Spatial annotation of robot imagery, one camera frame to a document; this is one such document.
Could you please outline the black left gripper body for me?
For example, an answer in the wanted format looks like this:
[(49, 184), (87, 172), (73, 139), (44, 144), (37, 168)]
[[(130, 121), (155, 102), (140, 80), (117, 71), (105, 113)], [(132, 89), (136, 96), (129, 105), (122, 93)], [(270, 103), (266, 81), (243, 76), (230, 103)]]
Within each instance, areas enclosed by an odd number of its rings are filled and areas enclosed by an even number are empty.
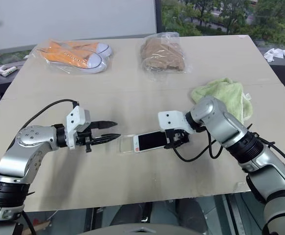
[(76, 145), (85, 146), (87, 153), (92, 151), (91, 146), (94, 145), (94, 138), (91, 132), (91, 124), (83, 131), (77, 131)]

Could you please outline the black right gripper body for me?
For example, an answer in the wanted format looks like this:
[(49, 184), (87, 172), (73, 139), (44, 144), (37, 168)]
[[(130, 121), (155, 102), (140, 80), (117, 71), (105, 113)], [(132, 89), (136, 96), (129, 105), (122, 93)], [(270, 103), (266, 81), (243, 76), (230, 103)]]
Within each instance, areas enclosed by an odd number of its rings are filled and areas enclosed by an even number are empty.
[(168, 147), (180, 147), (189, 142), (189, 134), (181, 129), (169, 129), (168, 140)]

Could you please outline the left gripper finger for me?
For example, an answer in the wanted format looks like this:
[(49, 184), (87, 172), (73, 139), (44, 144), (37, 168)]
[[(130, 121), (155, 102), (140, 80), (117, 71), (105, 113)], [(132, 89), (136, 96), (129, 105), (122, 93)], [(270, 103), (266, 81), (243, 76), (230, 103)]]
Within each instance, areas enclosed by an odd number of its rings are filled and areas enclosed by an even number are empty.
[(105, 121), (105, 120), (101, 120), (101, 121), (93, 121), (90, 124), (90, 128), (91, 129), (108, 129), (108, 128), (112, 128), (114, 126), (117, 126), (118, 123), (114, 122), (114, 121)]
[(107, 142), (110, 142), (112, 140), (119, 138), (120, 136), (121, 134), (115, 134), (115, 133), (103, 134), (100, 137), (93, 138), (92, 145), (99, 145), (99, 144), (107, 143)]

